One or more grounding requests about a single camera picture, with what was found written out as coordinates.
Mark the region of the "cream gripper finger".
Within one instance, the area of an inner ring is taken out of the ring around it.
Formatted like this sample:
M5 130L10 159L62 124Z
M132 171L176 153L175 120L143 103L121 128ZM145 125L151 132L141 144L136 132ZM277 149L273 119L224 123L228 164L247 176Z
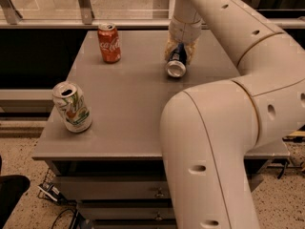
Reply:
M197 44L198 44L199 39L195 39L193 42L188 43L185 45L185 51L187 54L187 64L190 65L191 62L193 61L193 57L196 52Z
M165 51L164 51L164 58L166 61L169 60L172 51L177 47L177 41L171 36L168 36L168 40L166 43Z

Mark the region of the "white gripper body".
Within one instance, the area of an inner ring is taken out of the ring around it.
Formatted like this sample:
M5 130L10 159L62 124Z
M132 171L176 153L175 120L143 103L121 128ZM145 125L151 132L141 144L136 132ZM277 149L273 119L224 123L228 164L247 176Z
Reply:
M201 17L193 22L181 22L173 17L169 25L169 34L172 39L179 43L191 44L200 36L201 28Z

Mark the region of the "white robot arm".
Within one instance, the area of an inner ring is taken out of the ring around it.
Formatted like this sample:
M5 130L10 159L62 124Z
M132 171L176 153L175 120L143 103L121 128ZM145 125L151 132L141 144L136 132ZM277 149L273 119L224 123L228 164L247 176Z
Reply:
M304 50L241 0L176 0L171 36L208 26L239 75L176 94L160 121L178 229L259 229L244 156L305 123Z

